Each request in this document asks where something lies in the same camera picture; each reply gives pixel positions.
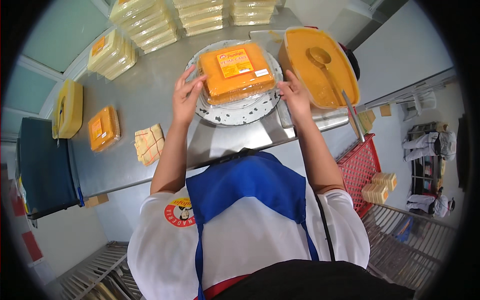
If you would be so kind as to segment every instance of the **hand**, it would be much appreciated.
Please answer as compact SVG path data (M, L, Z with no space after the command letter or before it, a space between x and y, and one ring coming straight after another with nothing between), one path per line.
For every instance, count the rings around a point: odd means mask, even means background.
M287 70L287 77L290 81L280 81L278 88L281 91L282 100L287 102L293 124L298 127L305 121L312 121L310 95L295 74Z
M202 90L202 82L207 79L206 75L197 77L192 81L185 82L195 70L195 65L189 67L175 82L175 90L172 97L173 123L190 125L197 106L197 99Z

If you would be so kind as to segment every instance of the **blue apron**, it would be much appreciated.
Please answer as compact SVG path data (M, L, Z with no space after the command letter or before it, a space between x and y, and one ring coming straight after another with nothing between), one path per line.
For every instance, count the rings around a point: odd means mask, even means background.
M203 173L188 178L186 184L198 229L195 253L198 300L205 300L202 289L204 225L242 197L256 197L269 208L301 224L307 235L310 257L313 261L319 260L305 223L306 180L283 166L272 154L258 152L210 166Z

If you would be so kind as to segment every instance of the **yellow towel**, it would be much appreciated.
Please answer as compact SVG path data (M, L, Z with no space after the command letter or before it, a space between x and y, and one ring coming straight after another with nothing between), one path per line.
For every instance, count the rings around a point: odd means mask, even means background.
M160 124L135 132L138 161L145 166L153 164L162 154L164 138Z

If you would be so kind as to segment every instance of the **barcode label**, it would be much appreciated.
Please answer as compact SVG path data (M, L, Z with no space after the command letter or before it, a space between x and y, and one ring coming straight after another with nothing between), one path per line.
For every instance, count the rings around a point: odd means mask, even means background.
M255 71L255 75L257 75L257 77L264 76L264 75L267 75L267 74L268 74L268 70L267 70L267 69Z

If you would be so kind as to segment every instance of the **shirt logo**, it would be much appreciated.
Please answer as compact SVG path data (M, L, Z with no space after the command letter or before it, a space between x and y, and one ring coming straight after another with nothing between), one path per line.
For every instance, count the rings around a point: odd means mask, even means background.
M165 219L176 227L188 227L195 224L190 198L178 198L165 207Z

